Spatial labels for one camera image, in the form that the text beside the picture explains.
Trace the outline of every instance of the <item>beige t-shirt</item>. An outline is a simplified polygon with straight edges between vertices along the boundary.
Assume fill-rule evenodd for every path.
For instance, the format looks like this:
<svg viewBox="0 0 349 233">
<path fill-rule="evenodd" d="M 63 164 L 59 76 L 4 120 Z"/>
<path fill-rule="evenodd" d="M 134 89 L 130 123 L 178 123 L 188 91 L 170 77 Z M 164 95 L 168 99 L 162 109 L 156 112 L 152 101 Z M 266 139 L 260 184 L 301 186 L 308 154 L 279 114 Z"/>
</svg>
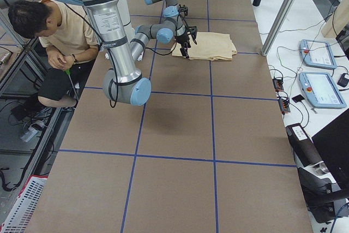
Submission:
<svg viewBox="0 0 349 233">
<path fill-rule="evenodd" d="M 43 47 L 55 46 L 63 55 L 78 54 L 89 49 L 89 45 L 96 45 L 97 40 L 90 26 L 64 3 L 54 0 L 41 0 L 42 3 L 55 2 L 62 13 L 62 24 L 55 34 L 49 37 L 39 37 Z M 68 5 L 89 21 L 83 7 Z"/>
</svg>

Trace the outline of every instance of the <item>brown table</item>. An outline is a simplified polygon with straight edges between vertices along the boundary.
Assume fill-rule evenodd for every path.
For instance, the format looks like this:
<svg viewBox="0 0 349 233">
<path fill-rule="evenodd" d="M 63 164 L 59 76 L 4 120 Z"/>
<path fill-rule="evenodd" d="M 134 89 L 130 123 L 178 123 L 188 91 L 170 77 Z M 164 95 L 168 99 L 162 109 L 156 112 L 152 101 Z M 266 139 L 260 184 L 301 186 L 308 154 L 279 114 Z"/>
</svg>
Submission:
<svg viewBox="0 0 349 233">
<path fill-rule="evenodd" d="M 147 50 L 148 103 L 112 109 L 101 53 L 26 232 L 312 232 L 250 0 L 179 2 L 239 54 Z M 159 23 L 162 3 L 128 3 L 134 27 Z"/>
</svg>

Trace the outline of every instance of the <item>white table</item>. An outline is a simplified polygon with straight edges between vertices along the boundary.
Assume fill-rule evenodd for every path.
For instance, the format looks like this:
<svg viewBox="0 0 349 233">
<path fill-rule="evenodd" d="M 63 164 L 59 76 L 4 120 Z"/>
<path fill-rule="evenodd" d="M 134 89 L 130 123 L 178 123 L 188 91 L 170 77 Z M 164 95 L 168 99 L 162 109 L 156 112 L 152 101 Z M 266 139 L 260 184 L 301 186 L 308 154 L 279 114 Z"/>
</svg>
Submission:
<svg viewBox="0 0 349 233">
<path fill-rule="evenodd" d="M 258 29 L 261 33 L 262 42 L 267 38 L 267 34 L 270 28 L 272 27 L 276 15 L 282 5 L 284 0 L 262 0 L 261 4 L 258 7 L 254 7 L 254 13 L 256 17 L 256 21 L 258 23 Z M 328 41 L 331 46 L 332 52 L 334 56 L 343 56 L 343 50 L 340 48 L 340 45 L 337 43 L 335 39 L 324 38 L 320 32 L 321 28 L 324 26 L 325 22 L 320 12 L 317 10 L 314 2 L 312 0 L 295 0 L 280 31 L 284 30 L 294 30 L 294 29 L 306 29 L 310 26 L 313 26 L 307 30 L 298 30 L 298 31 L 286 31 L 279 33 L 276 37 L 275 42 L 270 49 L 267 60 L 270 68 L 275 68 L 282 72 L 284 75 L 284 90 L 288 94 L 290 98 L 295 95 L 302 94 L 300 83 L 298 80 L 298 76 L 296 80 L 294 80 L 295 73 L 282 67 L 284 65 L 287 68 L 292 69 L 293 71 L 298 70 L 299 67 L 301 69 L 298 71 L 309 71 L 309 72 L 329 72 L 332 74 L 332 70 L 320 69 L 315 67 L 308 67 L 304 63 L 302 64 L 302 57 L 299 53 L 299 43 L 302 39 L 310 39 L 310 40 L 320 40 L 320 41 Z M 349 61 L 346 57 L 336 58 L 337 65 L 346 67 L 349 69 Z M 333 79 L 335 82 L 338 81 L 340 75 L 345 73 L 346 70 L 342 67 L 338 67 L 334 71 Z M 275 70 L 270 71 L 272 77 L 280 77 L 281 74 Z M 345 102 L 349 105 L 349 91 L 341 92 Z M 307 100 L 304 100 L 303 103 L 308 111 L 301 103 L 295 103 L 291 100 L 291 103 L 296 106 L 303 114 L 304 120 L 302 125 L 304 126 L 308 120 L 309 113 L 309 123 L 305 127 L 305 131 L 307 134 L 312 137 L 318 131 L 320 131 L 324 126 L 326 126 L 329 122 L 343 113 L 345 109 L 312 109 L 312 106 L 309 104 Z M 302 120 L 301 113 L 294 108 L 294 106 L 290 106 L 290 113 L 285 114 L 284 124 L 288 126 L 290 124 L 299 123 Z M 333 180 L 331 175 L 324 175 L 320 178 L 329 177 Z M 327 232 L 330 231 L 331 224 L 326 225 L 325 223 L 319 224 L 315 221 L 314 217 L 311 213 L 309 213 L 311 218 L 312 226 L 314 232 L 319 232 L 322 228 L 327 228 Z M 347 233 L 349 228 L 349 218 L 340 218 L 337 219 L 335 223 L 335 227 L 333 233 Z"/>
</svg>

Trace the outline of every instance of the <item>label on robot arm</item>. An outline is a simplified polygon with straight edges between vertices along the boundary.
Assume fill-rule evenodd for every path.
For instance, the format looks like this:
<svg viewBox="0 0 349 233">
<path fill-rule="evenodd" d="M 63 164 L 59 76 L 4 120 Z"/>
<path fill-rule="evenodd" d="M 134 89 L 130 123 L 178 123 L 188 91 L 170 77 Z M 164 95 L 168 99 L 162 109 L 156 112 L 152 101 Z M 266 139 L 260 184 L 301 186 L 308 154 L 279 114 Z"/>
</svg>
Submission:
<svg viewBox="0 0 349 233">
<path fill-rule="evenodd" d="M 94 14 L 93 16 L 101 34 L 108 34 L 120 30 L 121 28 L 116 11 L 104 14 Z"/>
<path fill-rule="evenodd" d="M 292 129 L 293 129 L 294 134 L 297 136 L 297 138 L 299 140 L 307 139 L 307 137 L 304 134 L 303 130 L 299 126 L 293 127 Z"/>
</svg>

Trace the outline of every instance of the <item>person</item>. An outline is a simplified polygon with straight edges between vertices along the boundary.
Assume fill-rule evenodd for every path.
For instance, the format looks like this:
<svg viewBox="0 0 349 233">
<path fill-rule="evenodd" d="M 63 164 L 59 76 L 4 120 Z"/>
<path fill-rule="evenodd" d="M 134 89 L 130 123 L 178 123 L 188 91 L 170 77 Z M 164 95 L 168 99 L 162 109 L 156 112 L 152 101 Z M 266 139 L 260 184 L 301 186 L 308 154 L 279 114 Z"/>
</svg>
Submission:
<svg viewBox="0 0 349 233">
<path fill-rule="evenodd" d="M 54 0 L 17 1 L 9 7 L 8 17 L 15 32 L 24 38 L 39 37 L 46 49 L 48 70 L 38 91 L 38 100 L 49 107 L 75 107 L 68 95 L 73 83 L 88 76 L 98 55 L 98 43 L 81 6 Z"/>
</svg>

